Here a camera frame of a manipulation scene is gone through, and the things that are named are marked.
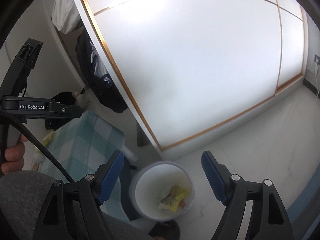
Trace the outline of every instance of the gray pants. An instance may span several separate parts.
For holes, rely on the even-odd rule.
[[[32,240],[42,204],[54,181],[32,171],[13,172],[0,179],[0,209],[20,240]],[[78,202],[75,202],[75,213],[82,238],[89,239]],[[122,221],[105,213],[104,216],[116,240],[154,240]]]

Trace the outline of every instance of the blue gripper pad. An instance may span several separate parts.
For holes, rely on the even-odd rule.
[[[218,162],[214,159],[216,162],[214,163],[210,158],[209,154],[212,155],[211,152],[206,151],[201,156],[202,169],[204,170],[204,173],[207,176],[207,179],[216,199],[221,201],[222,204],[225,205],[228,200],[225,190],[226,184],[222,176],[220,175],[218,168],[216,167],[216,165],[219,165]]]
[[[110,198],[111,192],[116,184],[116,181],[120,175],[123,165],[124,155],[122,152],[119,152],[100,183],[100,194],[97,198],[97,201],[99,202],[100,206],[103,204],[104,201]]]

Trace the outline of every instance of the teal and white checkered cloth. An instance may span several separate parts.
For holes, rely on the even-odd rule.
[[[106,122],[93,111],[83,113],[55,133],[47,149],[61,163],[75,181],[89,173],[95,173],[101,164],[107,163],[115,150],[120,150],[124,141],[122,131]],[[64,183],[68,181],[47,159],[40,163],[39,172]],[[101,210],[121,221],[130,223],[121,205],[121,185],[118,178],[109,200]]]

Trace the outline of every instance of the human hand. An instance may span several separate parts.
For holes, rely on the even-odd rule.
[[[4,157],[8,162],[3,163],[1,166],[3,174],[22,170],[24,165],[23,156],[26,150],[23,143],[26,141],[28,141],[28,139],[24,135],[21,135],[20,141],[16,146],[6,149]]]

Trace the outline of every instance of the metal screw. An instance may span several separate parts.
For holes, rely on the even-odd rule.
[[[54,184],[55,186],[60,186],[61,183],[62,183],[62,181],[61,181],[60,179],[58,179],[58,180],[56,180],[53,184]]]
[[[239,179],[240,179],[240,176],[237,175],[237,174],[233,174],[233,175],[231,176],[231,179],[233,179],[233,180],[239,180]]]
[[[266,180],[264,181],[264,184],[266,184],[267,186],[271,186],[271,185],[272,185],[272,182],[271,182],[271,180],[266,179]]]
[[[86,180],[93,180],[93,178],[94,178],[94,175],[93,174],[88,174],[87,176],[85,176],[85,179]]]

